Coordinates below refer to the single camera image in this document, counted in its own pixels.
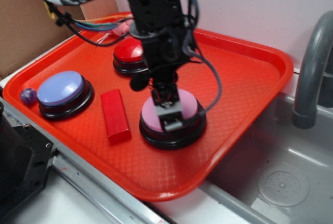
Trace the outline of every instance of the stainless steel sink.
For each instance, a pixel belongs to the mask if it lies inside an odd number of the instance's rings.
[[[333,223],[333,111],[318,107],[315,127],[302,130],[292,104],[278,95],[201,189],[275,223]]]

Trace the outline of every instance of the cardboard box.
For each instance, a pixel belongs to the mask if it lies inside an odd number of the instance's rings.
[[[76,19],[117,12],[114,0],[62,7]],[[71,36],[49,17],[42,0],[0,0],[0,80]]]

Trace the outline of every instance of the red button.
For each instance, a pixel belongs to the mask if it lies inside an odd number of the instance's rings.
[[[114,48],[116,58],[125,63],[141,61],[143,52],[141,41],[133,37],[124,39]]]

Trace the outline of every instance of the red tray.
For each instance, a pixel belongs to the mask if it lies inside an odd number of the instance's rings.
[[[85,33],[93,40],[102,34]],[[47,130],[129,193],[144,201],[165,201],[199,186],[269,102],[288,82],[293,64],[283,52],[236,38],[197,30],[196,39],[218,70],[223,94],[207,114],[207,129],[192,145],[163,151],[147,145],[138,123],[149,89],[131,91],[130,79],[112,66],[114,46],[92,46],[73,37],[18,73],[6,85],[3,96],[23,114]],[[38,106],[26,107],[19,94],[38,89],[48,77],[66,70],[81,73],[95,89],[93,103],[81,114],[50,122]],[[187,64],[179,70],[178,87],[193,93],[205,107],[214,99],[217,85],[204,64]],[[108,141],[100,95],[120,89],[132,138]]]

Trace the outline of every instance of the white wall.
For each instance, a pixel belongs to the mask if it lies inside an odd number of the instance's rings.
[[[126,0],[116,0],[120,11]],[[198,0],[198,27],[275,47],[300,68],[311,32],[333,0]]]

